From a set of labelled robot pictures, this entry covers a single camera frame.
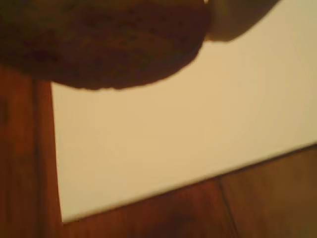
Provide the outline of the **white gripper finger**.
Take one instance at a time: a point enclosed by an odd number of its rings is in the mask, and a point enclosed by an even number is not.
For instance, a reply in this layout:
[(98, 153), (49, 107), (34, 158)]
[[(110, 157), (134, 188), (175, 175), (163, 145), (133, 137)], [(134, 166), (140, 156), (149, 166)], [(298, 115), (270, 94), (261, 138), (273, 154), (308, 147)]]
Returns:
[(210, 0), (211, 26), (207, 41), (232, 41), (256, 25), (279, 0)]

